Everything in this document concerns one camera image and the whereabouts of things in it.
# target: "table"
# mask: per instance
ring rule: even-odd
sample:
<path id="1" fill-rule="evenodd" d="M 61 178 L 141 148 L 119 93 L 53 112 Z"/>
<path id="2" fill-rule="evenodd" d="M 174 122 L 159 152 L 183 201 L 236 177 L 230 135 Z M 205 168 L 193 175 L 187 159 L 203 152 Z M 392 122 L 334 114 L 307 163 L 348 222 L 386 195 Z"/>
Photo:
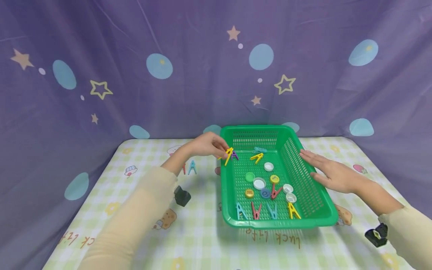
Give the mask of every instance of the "table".
<path id="1" fill-rule="evenodd" d="M 52 253 L 44 270 L 74 270 L 105 222 L 128 198 L 151 166 L 189 140 L 128 140 L 122 143 Z M 381 184 L 402 203 L 404 198 L 351 140 L 301 138 L 304 148 L 337 160 Z M 191 170 L 195 161 L 197 174 Z M 355 195 L 329 191 L 340 213 L 337 225 L 308 230 L 235 229 L 222 218 L 220 162 L 193 157 L 179 182 L 192 199 L 173 202 L 144 239 L 134 269 L 411 269 L 387 244 L 375 248 L 364 233 L 379 223 Z"/>

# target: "purple backdrop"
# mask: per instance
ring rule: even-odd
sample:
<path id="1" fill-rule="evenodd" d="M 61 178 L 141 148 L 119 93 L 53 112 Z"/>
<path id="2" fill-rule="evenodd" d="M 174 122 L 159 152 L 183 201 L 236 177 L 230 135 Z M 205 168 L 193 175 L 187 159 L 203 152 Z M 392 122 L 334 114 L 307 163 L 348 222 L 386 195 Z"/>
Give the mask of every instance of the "purple backdrop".
<path id="1" fill-rule="evenodd" d="M 431 19 L 429 0 L 0 0 L 2 268 L 43 266 L 121 142 L 214 125 L 351 138 L 432 216 Z"/>

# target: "yellow clothespin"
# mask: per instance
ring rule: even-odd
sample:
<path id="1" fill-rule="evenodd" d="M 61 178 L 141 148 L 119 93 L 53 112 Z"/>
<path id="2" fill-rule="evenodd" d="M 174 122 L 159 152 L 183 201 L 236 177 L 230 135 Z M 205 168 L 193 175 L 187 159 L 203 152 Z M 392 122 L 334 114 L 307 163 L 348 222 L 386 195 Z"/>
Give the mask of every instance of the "yellow clothespin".
<path id="1" fill-rule="evenodd" d="M 251 160 L 253 160 L 253 159 L 257 159 L 257 160 L 255 161 L 255 164 L 257 164 L 258 161 L 260 161 L 260 159 L 263 158 L 263 156 L 264 156 L 263 153 L 259 153 L 258 155 L 254 155 L 253 157 L 251 157 Z"/>
<path id="2" fill-rule="evenodd" d="M 294 213 L 298 219 L 302 219 L 292 203 L 288 203 L 289 218 L 292 219 Z"/>
<path id="3" fill-rule="evenodd" d="M 225 153 L 227 153 L 228 154 L 228 158 L 225 160 L 225 166 L 228 164 L 228 160 L 229 160 L 229 158 L 231 157 L 231 155 L 232 155 L 232 152 L 234 151 L 234 148 L 228 148 L 226 151 L 225 151 Z"/>

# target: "black binder clip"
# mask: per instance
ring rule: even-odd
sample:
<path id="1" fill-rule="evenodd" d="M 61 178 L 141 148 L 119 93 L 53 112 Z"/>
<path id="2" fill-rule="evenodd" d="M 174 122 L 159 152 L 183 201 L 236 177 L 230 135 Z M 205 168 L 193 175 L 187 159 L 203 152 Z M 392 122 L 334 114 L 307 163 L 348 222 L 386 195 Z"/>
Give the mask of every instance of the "black binder clip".
<path id="1" fill-rule="evenodd" d="M 174 199 L 178 205 L 184 207 L 191 200 L 191 195 L 189 192 L 184 191 L 180 186 L 177 186 L 174 191 Z"/>
<path id="2" fill-rule="evenodd" d="M 365 233 L 365 237 L 375 246 L 381 247 L 387 243 L 388 227 L 381 223 L 375 229 L 370 229 Z"/>

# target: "hand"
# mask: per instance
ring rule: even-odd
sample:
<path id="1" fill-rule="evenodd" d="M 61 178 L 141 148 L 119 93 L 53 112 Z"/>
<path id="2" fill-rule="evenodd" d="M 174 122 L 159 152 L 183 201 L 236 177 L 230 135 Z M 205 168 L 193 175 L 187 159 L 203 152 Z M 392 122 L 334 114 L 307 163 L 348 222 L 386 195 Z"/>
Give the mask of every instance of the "hand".
<path id="1" fill-rule="evenodd" d="M 342 193 L 357 194 L 370 180 L 342 163 L 329 160 L 310 151 L 300 150 L 300 156 L 310 165 L 320 169 L 325 176 L 311 172 L 311 177 L 326 188 Z"/>
<path id="2" fill-rule="evenodd" d="M 206 132 L 182 147 L 187 150 L 190 156 L 213 155 L 216 158 L 228 158 L 226 154 L 226 150 L 229 148 L 228 144 L 222 137 L 213 132 Z"/>

